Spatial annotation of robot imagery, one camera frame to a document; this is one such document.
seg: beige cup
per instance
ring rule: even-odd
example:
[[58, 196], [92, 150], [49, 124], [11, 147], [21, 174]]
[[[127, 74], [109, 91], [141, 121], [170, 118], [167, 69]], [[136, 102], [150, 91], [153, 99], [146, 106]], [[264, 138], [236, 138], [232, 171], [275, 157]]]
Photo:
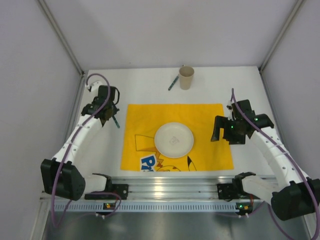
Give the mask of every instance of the beige cup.
[[191, 86], [192, 79], [194, 78], [195, 70], [190, 66], [183, 66], [179, 70], [180, 88], [188, 90]]

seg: tabletop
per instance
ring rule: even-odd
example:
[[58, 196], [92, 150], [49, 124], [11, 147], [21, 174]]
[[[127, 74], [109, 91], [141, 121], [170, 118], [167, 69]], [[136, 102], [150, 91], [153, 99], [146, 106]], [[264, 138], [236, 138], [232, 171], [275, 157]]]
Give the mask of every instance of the tabletop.
[[[239, 67], [195, 67], [194, 79], [189, 90], [182, 90], [177, 82], [168, 91], [179, 68], [135, 68], [90, 70], [88, 74], [104, 75], [111, 86], [120, 91], [116, 114], [120, 128], [112, 119], [97, 133], [89, 144], [81, 161], [85, 172], [107, 174], [112, 177], [220, 177], [234, 176], [242, 172], [253, 172], [260, 176], [273, 176], [260, 151], [247, 138], [245, 145], [231, 145], [234, 169], [220, 171], [182, 172], [138, 172], [121, 170], [125, 124], [128, 104], [223, 104], [226, 105], [234, 88], [237, 101], [249, 99], [256, 114], [267, 114], [274, 121], [264, 85], [256, 66]], [[104, 81], [93, 76], [89, 82]], [[91, 103], [94, 96], [86, 88], [79, 107], [78, 121], [82, 108]]]

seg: gray wall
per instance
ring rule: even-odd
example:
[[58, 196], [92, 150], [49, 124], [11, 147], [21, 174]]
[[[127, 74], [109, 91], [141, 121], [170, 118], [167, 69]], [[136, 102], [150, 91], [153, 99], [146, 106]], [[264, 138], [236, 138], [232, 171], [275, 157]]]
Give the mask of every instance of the gray wall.
[[294, 0], [47, 0], [88, 69], [259, 66]]
[[35, 0], [0, 2], [0, 239], [29, 239], [79, 82]]
[[284, 140], [320, 177], [320, 1], [308, 0], [264, 72]]

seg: yellow mat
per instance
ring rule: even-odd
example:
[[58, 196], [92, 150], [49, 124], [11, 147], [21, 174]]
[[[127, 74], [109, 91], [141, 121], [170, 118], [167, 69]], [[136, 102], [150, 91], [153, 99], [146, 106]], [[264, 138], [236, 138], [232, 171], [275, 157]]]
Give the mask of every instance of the yellow mat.
[[[128, 105], [121, 169], [129, 171], [218, 171], [234, 168], [230, 146], [222, 139], [211, 142], [215, 117], [223, 116], [222, 104], [130, 104]], [[188, 155], [168, 158], [155, 146], [162, 125], [179, 122], [190, 128], [194, 145]]]

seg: white plate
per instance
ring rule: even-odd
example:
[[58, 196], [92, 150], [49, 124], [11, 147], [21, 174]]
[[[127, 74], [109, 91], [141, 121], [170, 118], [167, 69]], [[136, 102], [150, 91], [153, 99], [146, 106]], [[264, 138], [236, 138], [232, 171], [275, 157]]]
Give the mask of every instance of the white plate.
[[194, 135], [186, 125], [169, 122], [156, 131], [154, 143], [162, 155], [177, 159], [190, 152], [194, 145]]

